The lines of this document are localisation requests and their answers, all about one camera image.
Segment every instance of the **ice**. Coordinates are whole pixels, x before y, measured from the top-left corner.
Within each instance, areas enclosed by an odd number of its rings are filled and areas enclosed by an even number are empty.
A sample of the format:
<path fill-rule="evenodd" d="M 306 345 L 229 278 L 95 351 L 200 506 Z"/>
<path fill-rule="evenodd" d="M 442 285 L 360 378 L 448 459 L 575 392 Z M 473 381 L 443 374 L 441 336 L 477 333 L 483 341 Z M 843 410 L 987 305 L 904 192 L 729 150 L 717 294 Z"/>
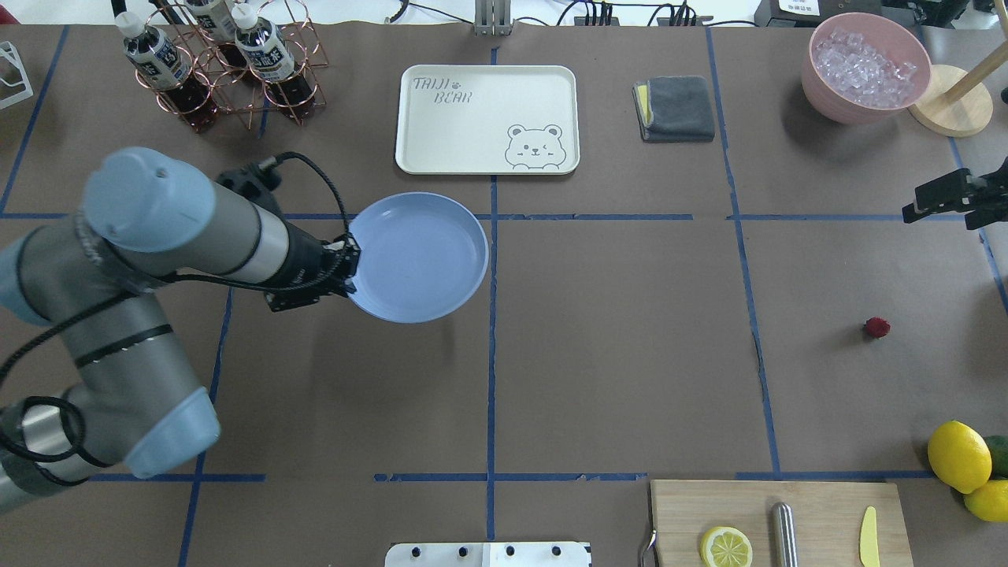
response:
<path fill-rule="evenodd" d="M 812 50 L 812 64 L 844 98 L 873 108 L 897 108 L 913 93 L 917 67 L 895 64 L 864 34 L 837 27 Z"/>

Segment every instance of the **light blue joint cap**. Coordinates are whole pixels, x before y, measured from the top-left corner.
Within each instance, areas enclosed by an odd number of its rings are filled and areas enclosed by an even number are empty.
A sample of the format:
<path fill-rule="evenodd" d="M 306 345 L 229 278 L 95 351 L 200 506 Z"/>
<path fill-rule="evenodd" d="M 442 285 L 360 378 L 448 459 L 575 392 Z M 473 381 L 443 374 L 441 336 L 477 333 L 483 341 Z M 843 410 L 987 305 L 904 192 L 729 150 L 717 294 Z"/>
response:
<path fill-rule="evenodd" d="M 200 169 L 153 149 L 126 147 L 88 178 L 82 209 L 91 228 L 116 246 L 166 252 L 199 236 L 216 204 Z"/>
<path fill-rule="evenodd" d="M 35 313 L 21 293 L 21 282 L 18 277 L 17 258 L 27 240 L 27 235 L 18 238 L 16 242 L 0 250 L 0 305 L 9 309 L 18 319 L 32 325 L 49 326 L 50 322 Z"/>
<path fill-rule="evenodd" d="M 123 462 L 137 478 L 167 472 L 206 451 L 221 436 L 207 388 L 188 394 L 130 450 Z"/>

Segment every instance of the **bear drawing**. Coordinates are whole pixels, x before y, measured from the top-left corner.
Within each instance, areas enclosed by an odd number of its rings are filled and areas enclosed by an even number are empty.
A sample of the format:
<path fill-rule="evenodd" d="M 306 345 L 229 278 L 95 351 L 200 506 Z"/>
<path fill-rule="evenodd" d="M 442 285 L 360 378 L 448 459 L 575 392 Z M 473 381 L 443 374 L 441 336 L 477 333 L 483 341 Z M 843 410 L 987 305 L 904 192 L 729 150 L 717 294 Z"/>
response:
<path fill-rule="evenodd" d="M 559 169 L 566 159 L 566 152 L 560 145 L 563 132 L 555 124 L 541 130 L 525 129 L 515 124 L 507 129 L 511 143 L 504 152 L 504 158 L 514 169 Z"/>

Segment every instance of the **gray cloth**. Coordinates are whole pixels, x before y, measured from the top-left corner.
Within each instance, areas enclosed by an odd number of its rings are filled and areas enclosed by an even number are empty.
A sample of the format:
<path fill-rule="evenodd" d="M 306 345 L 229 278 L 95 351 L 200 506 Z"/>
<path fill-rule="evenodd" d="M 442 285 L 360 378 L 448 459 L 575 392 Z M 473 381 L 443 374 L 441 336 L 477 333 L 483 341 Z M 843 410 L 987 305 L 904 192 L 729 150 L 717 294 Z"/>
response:
<path fill-rule="evenodd" d="M 647 100 L 641 101 L 638 87 L 647 85 Z M 714 115 L 703 77 L 655 77 L 634 84 L 640 137 L 647 142 L 711 141 Z M 646 120 L 643 107 L 650 109 Z"/>

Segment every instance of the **wooden round base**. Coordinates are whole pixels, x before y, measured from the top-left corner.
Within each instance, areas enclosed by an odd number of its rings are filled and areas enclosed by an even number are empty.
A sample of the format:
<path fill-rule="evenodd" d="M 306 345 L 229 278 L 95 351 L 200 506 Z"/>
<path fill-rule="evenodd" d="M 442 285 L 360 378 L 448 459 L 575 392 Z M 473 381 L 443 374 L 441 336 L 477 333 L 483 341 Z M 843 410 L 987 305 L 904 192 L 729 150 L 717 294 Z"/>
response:
<path fill-rule="evenodd" d="M 991 94 L 983 83 L 958 101 L 950 102 L 944 94 L 966 76 L 958 67 L 931 66 L 931 84 L 910 114 L 931 130 L 953 137 L 972 136 L 987 127 L 994 114 Z"/>

